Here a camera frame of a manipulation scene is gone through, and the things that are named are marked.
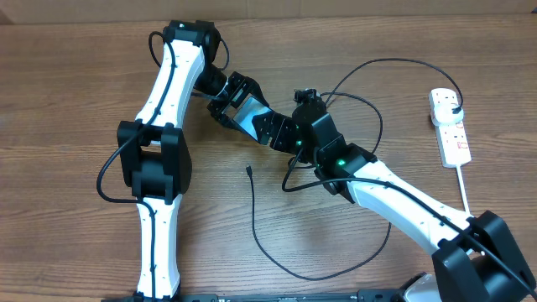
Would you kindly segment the blue Samsung smartphone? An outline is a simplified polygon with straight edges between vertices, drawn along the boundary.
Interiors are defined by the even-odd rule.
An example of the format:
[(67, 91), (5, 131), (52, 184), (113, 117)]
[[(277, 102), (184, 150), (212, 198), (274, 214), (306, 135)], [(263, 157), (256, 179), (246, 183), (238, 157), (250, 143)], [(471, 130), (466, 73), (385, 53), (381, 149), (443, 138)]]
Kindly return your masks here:
[(268, 112), (271, 112), (269, 107), (266, 107), (254, 96), (250, 96), (244, 101), (232, 120), (238, 124), (241, 131), (258, 141), (258, 135), (253, 125), (253, 119), (256, 116), (263, 115)]

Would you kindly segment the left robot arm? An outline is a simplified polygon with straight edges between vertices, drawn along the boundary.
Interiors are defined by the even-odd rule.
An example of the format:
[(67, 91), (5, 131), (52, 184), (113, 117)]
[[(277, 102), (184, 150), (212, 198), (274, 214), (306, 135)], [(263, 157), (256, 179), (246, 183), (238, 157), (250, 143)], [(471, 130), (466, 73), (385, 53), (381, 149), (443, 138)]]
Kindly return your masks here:
[(218, 122), (255, 140), (261, 136), (253, 119), (271, 113), (253, 81), (214, 66), (222, 43), (214, 23), (172, 21), (159, 35), (164, 53), (154, 88), (135, 120), (117, 129), (123, 178), (141, 224), (141, 273), (132, 301), (176, 301), (180, 295), (178, 217), (192, 172), (183, 122), (192, 92), (210, 99)]

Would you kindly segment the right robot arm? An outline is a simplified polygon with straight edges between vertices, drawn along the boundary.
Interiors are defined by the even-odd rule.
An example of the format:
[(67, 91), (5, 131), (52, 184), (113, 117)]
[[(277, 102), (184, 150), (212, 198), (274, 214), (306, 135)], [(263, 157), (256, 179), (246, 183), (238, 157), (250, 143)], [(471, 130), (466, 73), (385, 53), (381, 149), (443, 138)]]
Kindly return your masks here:
[(394, 301), (520, 301), (536, 296), (536, 280), (505, 221), (446, 206), (396, 176), (375, 154), (346, 143), (319, 98), (292, 116), (252, 103), (245, 124), (262, 144), (312, 164), (315, 183), (379, 214), (430, 256), (434, 273), (399, 289)]

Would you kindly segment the white charger plug adapter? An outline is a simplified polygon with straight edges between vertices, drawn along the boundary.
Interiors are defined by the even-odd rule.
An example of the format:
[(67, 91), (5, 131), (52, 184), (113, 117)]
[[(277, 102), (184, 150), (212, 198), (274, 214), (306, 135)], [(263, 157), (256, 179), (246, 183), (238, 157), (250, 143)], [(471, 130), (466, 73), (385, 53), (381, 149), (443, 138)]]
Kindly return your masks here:
[(461, 122), (464, 118), (464, 111), (461, 107), (452, 103), (434, 103), (430, 116), (432, 123), (440, 127)]

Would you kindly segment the white power strip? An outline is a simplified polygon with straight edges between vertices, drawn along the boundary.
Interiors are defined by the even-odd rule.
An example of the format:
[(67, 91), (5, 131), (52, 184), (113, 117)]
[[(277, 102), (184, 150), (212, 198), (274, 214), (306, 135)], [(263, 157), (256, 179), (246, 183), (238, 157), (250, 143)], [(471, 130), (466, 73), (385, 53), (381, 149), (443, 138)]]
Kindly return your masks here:
[[(456, 93), (447, 88), (433, 89), (429, 94), (429, 102), (430, 111), (434, 103), (452, 103), (459, 106)], [(446, 126), (435, 126), (435, 134), (444, 167), (456, 168), (472, 160), (463, 121)]]

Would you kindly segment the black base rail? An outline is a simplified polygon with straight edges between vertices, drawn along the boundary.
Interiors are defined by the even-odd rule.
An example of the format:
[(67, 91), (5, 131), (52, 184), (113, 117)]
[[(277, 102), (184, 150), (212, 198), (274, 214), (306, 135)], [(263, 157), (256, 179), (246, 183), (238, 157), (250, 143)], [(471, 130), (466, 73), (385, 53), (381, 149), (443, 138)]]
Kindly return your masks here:
[(122, 298), (104, 299), (108, 302), (404, 302), (399, 289), (360, 289), (356, 293), (322, 294), (251, 294), (219, 296), (216, 294), (176, 294), (173, 297), (150, 298), (134, 294)]

